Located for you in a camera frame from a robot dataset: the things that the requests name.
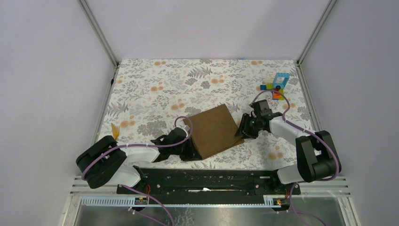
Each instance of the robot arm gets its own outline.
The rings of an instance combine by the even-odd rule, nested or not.
[[[241,124],[236,136],[257,138],[261,130],[278,135],[296,147],[297,164],[277,170],[277,175],[282,184],[298,181],[312,182],[335,173],[336,165],[333,156],[326,147],[308,133],[301,131],[283,120],[282,113],[273,113],[266,100],[254,102],[250,105],[254,109],[254,116],[243,114]],[[339,162],[331,135],[327,131],[314,132],[333,151]]]
[[[287,185],[293,182],[306,181],[312,182],[328,176],[336,171],[335,162],[332,154],[327,151],[318,140],[304,131],[301,131],[283,120],[282,113],[273,113],[266,100],[254,102],[250,105],[254,109],[255,115],[243,114],[241,124],[236,136],[246,138],[257,138],[261,130],[278,135],[296,147],[297,164],[276,170],[279,184]],[[129,187],[136,185],[145,175],[133,167],[125,166],[128,163],[138,161],[162,161],[167,159],[170,154],[176,154],[180,149],[163,150],[148,145],[169,145],[175,144],[187,137],[187,131],[181,128],[173,129],[169,135],[152,140],[152,143],[141,144],[139,147],[117,147],[117,142],[112,136],[105,136],[87,151],[81,154],[76,164],[82,172],[89,167],[85,179],[91,188],[98,188],[103,185],[124,184]],[[326,131],[315,132],[332,149],[337,157],[339,171],[341,164],[335,151],[331,135]],[[115,148],[108,155],[101,158],[94,165],[92,164],[103,153]]]

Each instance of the blue lego brick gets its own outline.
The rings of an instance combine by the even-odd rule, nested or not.
[[[281,80],[281,79],[283,79],[283,82],[277,83],[277,80]],[[289,73],[277,72],[276,76],[274,77],[274,80],[273,80],[273,88],[280,86],[281,89],[283,89],[286,86],[288,79],[289,79]]]

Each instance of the floral pattern fabric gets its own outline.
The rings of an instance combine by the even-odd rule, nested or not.
[[[112,135],[111,123],[120,126],[119,143],[146,143],[173,129],[178,116],[192,116],[226,104],[239,125],[243,113],[260,92],[268,74],[290,73],[284,94],[291,109],[287,118],[311,129],[310,115],[293,60],[143,60],[124,59],[115,79],[100,137]],[[287,109],[272,100],[274,112]],[[295,147],[266,131],[257,139],[225,150],[203,161],[183,162],[171,155],[158,163],[136,162],[140,167],[274,170],[296,163]]]

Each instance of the gray leaf pattern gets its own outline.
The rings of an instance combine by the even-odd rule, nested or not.
[[[209,87],[211,87],[211,85],[209,84],[209,81],[203,81],[201,83],[201,87],[204,89],[209,89]]]
[[[162,129],[166,129],[166,123],[164,121],[156,120],[149,121],[146,125],[140,125],[137,132],[144,136],[152,135],[154,138],[157,138],[163,134]]]
[[[226,104],[239,124],[259,93],[268,74],[290,73],[284,88],[291,109],[287,118],[311,128],[300,81],[292,60],[143,60],[124,59],[115,79],[99,137],[111,135],[111,123],[120,126],[122,143],[146,143],[167,134],[178,116],[193,116]],[[274,112],[287,108],[285,101],[267,99]],[[157,163],[136,162],[140,167],[194,169],[274,170],[296,162],[295,147],[267,131],[258,139],[225,150],[203,161],[182,162],[170,156]]]
[[[190,116],[201,113],[201,109],[195,108],[195,107],[187,107],[184,110],[184,112],[187,113],[186,117],[190,117]]]
[[[196,81],[198,80],[196,80],[195,78],[190,78],[189,80],[186,80],[185,84],[192,86]]]
[[[193,68],[187,76],[194,77],[194,78],[201,78],[205,77],[206,75],[210,75],[212,73],[211,69],[208,67],[201,67],[201,68]]]

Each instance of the purple cable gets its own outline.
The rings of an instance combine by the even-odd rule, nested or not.
[[[128,146],[126,146],[126,145],[119,145],[119,146],[113,147],[113,148],[111,148],[110,150],[104,152],[102,155],[100,155],[98,158],[96,158],[92,163],[90,163],[90,164],[86,167],[86,169],[85,169],[85,170],[83,171],[83,173],[82,173],[82,180],[86,180],[86,179],[85,179],[85,175],[86,175],[86,173],[89,171],[89,169],[92,168],[92,167],[94,166],[94,164],[96,164],[96,163],[97,163],[98,161],[100,161],[103,157],[107,156],[109,153],[115,151],[115,150],[118,149],[118,148],[124,148],[124,147],[173,147],[173,146],[177,146],[177,145],[180,145],[180,144],[184,143],[186,140],[188,140],[188,139],[191,137],[191,134],[192,134],[192,131],[193,131],[193,125],[192,125],[192,121],[191,121],[189,118],[184,117],[184,116],[179,116],[179,117],[177,117],[177,118],[175,119],[175,127],[176,127],[177,120],[178,120],[178,119],[181,119],[181,118],[187,119],[187,121],[188,121],[188,122],[190,123],[190,125],[191,125],[191,126],[190,126],[190,133],[188,134],[188,136],[187,136],[184,140],[182,140],[182,141],[180,141],[180,142],[177,142],[177,143],[175,143],[175,144],[171,144],[171,145],[131,144],[131,145],[128,145]],[[129,187],[129,186],[126,186],[126,185],[122,185],[122,186],[123,186],[124,188],[126,188],[126,189],[131,190],[132,192],[135,192],[135,193],[141,194],[141,195],[145,195],[146,197],[148,197],[148,198],[154,200],[154,201],[155,201],[156,203],[158,203],[158,204],[165,210],[165,212],[169,215],[170,219],[172,220],[172,226],[175,225],[175,220],[173,220],[172,214],[170,214],[170,212],[166,209],[166,207],[165,207],[160,201],[158,201],[157,199],[155,199],[155,198],[152,197],[151,195],[147,195],[147,194],[144,194],[144,193],[142,193],[142,192],[139,192],[139,191],[137,191],[137,190],[135,190],[135,189],[133,189],[133,188],[131,188],[131,187]],[[157,219],[155,219],[155,218],[153,218],[153,217],[151,217],[151,216],[148,216],[148,215],[143,214],[143,213],[139,213],[139,214],[142,215],[142,216],[145,216],[145,217],[147,217],[147,218],[149,218],[149,219],[151,219],[151,220],[153,220],[153,221],[155,221],[155,222],[157,222],[157,223],[160,223],[160,224],[162,224],[162,225],[164,225],[164,226],[168,226],[168,225],[166,225],[166,224],[164,224],[164,223],[158,221]]]
[[[166,207],[165,207],[160,201],[158,201],[158,199],[152,197],[152,196],[149,195],[149,194],[145,194],[145,193],[139,192],[139,191],[137,191],[137,190],[135,190],[135,189],[133,189],[133,188],[131,188],[131,187],[129,187],[129,186],[122,185],[122,187],[124,187],[124,188],[126,188],[126,189],[129,189],[129,190],[132,191],[132,192],[135,192],[135,193],[137,193],[137,194],[144,195],[144,196],[146,196],[146,197],[148,197],[148,198],[154,200],[154,201],[155,201],[156,203],[158,203],[158,204],[165,210],[165,212],[169,215],[169,218],[172,220],[172,226],[175,226],[175,220],[173,219],[172,214],[170,214],[170,212],[166,209]],[[142,216],[144,216],[144,217],[146,217],[146,218],[149,218],[149,219],[151,219],[151,220],[153,220],[153,221],[155,221],[155,222],[157,222],[157,223],[159,223],[159,224],[161,224],[161,225],[163,225],[163,226],[169,226],[169,225],[167,225],[167,224],[165,224],[165,223],[162,223],[162,222],[160,222],[159,220],[157,220],[157,219],[155,219],[155,218],[153,218],[153,217],[151,217],[151,216],[149,216],[149,215],[147,215],[147,214],[140,213],[139,211],[136,211],[135,213],[138,213],[138,214],[140,214],[140,215],[142,215]]]
[[[300,213],[300,214],[309,215],[311,217],[314,217],[315,219],[320,221],[324,226],[327,226],[327,224],[321,218],[319,218],[318,216],[316,216],[316,215],[314,215],[312,213],[303,212],[303,211],[299,211],[299,210],[297,210],[297,212]],[[279,214],[280,213],[287,213],[287,211],[279,211]],[[266,213],[263,213],[263,214],[277,214],[277,213],[276,212],[266,212]]]
[[[286,119],[286,113],[287,113],[288,110],[290,109],[290,105],[289,105],[288,99],[287,99],[282,93],[280,93],[280,92],[278,92],[278,91],[275,91],[275,90],[264,90],[264,91],[260,92],[258,95],[256,95],[256,97],[254,98],[254,100],[252,101],[252,103],[254,103],[254,102],[256,101],[256,99],[258,99],[258,97],[259,97],[262,93],[264,93],[264,92],[273,92],[273,93],[280,94],[280,95],[284,98],[284,100],[287,102],[287,105],[288,105],[288,108],[283,112],[283,115],[282,115],[283,120],[284,120],[286,123],[288,123],[289,125],[291,125],[291,126],[297,128],[297,129],[299,129],[299,130],[302,130],[303,132],[305,132],[305,133],[307,133],[307,134],[310,134],[312,137],[316,138],[320,143],[322,143],[322,145],[324,145],[324,147],[326,147],[326,149],[327,149],[327,150],[330,152],[330,154],[333,156],[334,163],[335,163],[335,173],[334,173],[334,175],[333,175],[332,177],[327,178],[327,179],[320,179],[320,181],[329,181],[329,180],[335,179],[335,178],[338,176],[338,173],[339,173],[339,164],[338,164],[338,159],[336,158],[336,156],[335,156],[333,150],[331,149],[331,147],[329,147],[329,146],[328,146],[320,137],[318,137],[316,134],[314,134],[314,133],[308,131],[307,129],[304,129],[304,128],[302,128],[302,127],[296,125],[295,123],[290,122],[290,121],[288,121],[288,120]],[[302,221],[302,223],[304,223],[304,224],[307,225],[307,226],[311,226],[311,225],[309,225],[308,223],[306,223],[306,222],[299,216],[299,213],[300,213],[300,212],[297,211],[297,210],[295,210],[294,205],[292,204],[292,191],[294,190],[296,184],[297,184],[297,182],[295,182],[295,183],[292,184],[291,190],[290,190],[290,192],[289,192],[289,202],[291,203],[292,211],[293,211],[293,212],[295,213],[295,215]],[[308,213],[308,212],[303,212],[303,214],[312,215],[311,213]],[[319,219],[319,220],[321,221],[321,223],[323,223],[323,225],[326,226],[326,223],[324,223],[321,219]]]

